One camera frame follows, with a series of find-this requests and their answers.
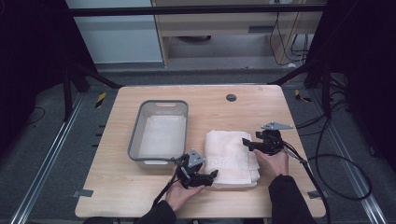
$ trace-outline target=wooden tabletop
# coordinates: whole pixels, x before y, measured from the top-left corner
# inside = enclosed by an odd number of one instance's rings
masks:
[[[234,102],[226,99],[236,95]],[[139,106],[147,100],[183,100],[189,105],[186,151],[204,154],[205,135],[211,130],[244,131],[255,136],[263,124],[275,121],[294,126],[283,91],[275,85],[141,86],[123,87],[110,113],[84,189],[91,197],[78,200],[78,217],[141,217],[170,179],[172,170],[141,169],[128,156],[128,146]],[[282,130],[284,141],[305,158],[295,129]],[[177,212],[178,217],[270,217],[270,181],[260,169],[254,189],[206,188]],[[320,198],[310,199],[315,187],[304,167],[290,158],[294,177],[314,217],[323,217]]]

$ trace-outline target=hand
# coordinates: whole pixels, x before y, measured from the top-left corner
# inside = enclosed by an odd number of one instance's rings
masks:
[[[204,185],[194,189],[185,189],[180,181],[175,182],[166,192],[165,200],[176,212],[190,197],[200,193],[205,188]]]
[[[253,152],[264,165],[265,171],[271,177],[271,180],[279,175],[289,174],[289,156],[284,150],[280,150],[273,156],[262,153],[258,149],[254,149]]]

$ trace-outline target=gray carpet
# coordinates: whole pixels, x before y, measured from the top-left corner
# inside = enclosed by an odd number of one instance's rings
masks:
[[[174,72],[139,72],[104,74],[112,80],[125,85],[176,85],[176,84],[227,84],[227,83],[265,83],[276,80],[287,73],[287,70],[236,69],[207,71],[174,71]],[[291,82],[298,86],[298,78]],[[49,174],[35,206],[29,216],[31,221],[53,223],[60,221],[82,222],[75,216],[77,199],[71,195],[74,190],[82,189],[90,169],[92,159],[99,144],[111,106],[117,91],[90,79],[92,87],[84,94],[82,107],[78,113],[62,151]],[[95,108],[98,95],[105,91],[106,98],[100,108]],[[296,124],[301,124],[319,115],[314,103],[295,99],[294,89],[284,88],[285,97]],[[313,97],[311,91],[301,90],[303,97]],[[342,99],[334,95],[334,101]],[[29,189],[41,162],[44,160],[52,141],[59,131],[64,118],[62,86],[55,86],[42,92],[36,106],[45,110],[39,121],[26,125],[20,137],[13,144],[13,154],[7,161],[2,161],[0,171],[0,219],[10,219]],[[31,121],[39,119],[43,110],[36,109]],[[361,134],[353,116],[341,107],[332,113],[333,124],[354,161],[362,167],[373,183],[373,195],[380,205],[388,223],[396,223],[396,214],[392,211],[396,205],[396,175],[386,161],[373,158],[368,152],[367,143]],[[321,130],[324,120],[299,130],[299,134],[315,133]],[[315,155],[319,134],[301,136],[308,157]],[[319,148],[319,153],[335,153],[333,141],[326,131]],[[314,176],[318,177],[315,163],[310,162]],[[331,186],[347,195],[356,197],[350,184],[343,163],[338,159],[319,159],[323,177]],[[367,217],[361,202],[346,200],[328,190],[318,179],[323,190],[329,192],[328,202],[331,209],[332,223],[372,223]]]

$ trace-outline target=wall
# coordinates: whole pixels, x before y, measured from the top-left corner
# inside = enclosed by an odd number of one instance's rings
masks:
[[[70,8],[151,7],[149,0],[66,0]],[[115,63],[162,63],[155,20],[147,16],[75,18],[93,61],[99,67]]]

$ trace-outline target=white towel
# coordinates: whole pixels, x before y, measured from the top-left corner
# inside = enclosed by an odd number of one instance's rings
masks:
[[[246,188],[257,185],[259,164],[253,152],[242,144],[242,138],[251,140],[249,133],[215,131],[206,134],[205,173],[219,170],[213,187]]]

